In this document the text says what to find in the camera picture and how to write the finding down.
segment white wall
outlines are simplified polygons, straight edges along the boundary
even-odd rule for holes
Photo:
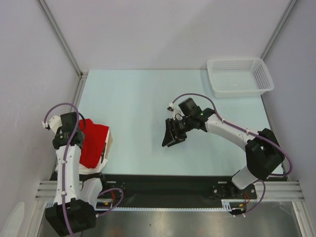
[[[266,63],[275,89],[263,98],[280,144],[294,161],[316,220],[316,1],[302,0]]]
[[[82,70],[260,57],[289,0],[47,0]]]
[[[55,160],[53,134],[41,122],[53,105],[71,101],[78,78],[35,0],[1,2],[0,32],[1,230],[18,202],[30,215]]]

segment metal floor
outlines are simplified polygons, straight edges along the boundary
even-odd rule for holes
[[[57,237],[43,221],[38,237]],[[84,237],[301,237],[291,202],[265,202],[246,218],[227,212],[113,211]]]

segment white table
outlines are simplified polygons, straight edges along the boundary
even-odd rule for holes
[[[269,128],[260,97],[217,99],[206,70],[90,71],[79,104],[85,118],[110,127],[113,143],[105,173],[159,175],[233,175],[246,165],[243,150],[222,137],[193,130],[187,140],[167,148],[161,143],[170,102],[183,93],[214,100],[225,119],[245,127]],[[205,99],[192,97],[201,107]],[[276,173],[282,173],[278,167]]]

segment plastic laundry basket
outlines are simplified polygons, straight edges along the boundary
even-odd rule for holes
[[[207,71],[218,98],[258,96],[275,87],[261,58],[210,59]]]

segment red cloth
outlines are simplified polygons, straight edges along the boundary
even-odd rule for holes
[[[95,168],[103,152],[109,127],[94,124],[90,119],[86,119],[85,123],[85,129],[83,129],[83,121],[79,121],[80,129],[85,135],[81,150],[80,164],[87,168]]]

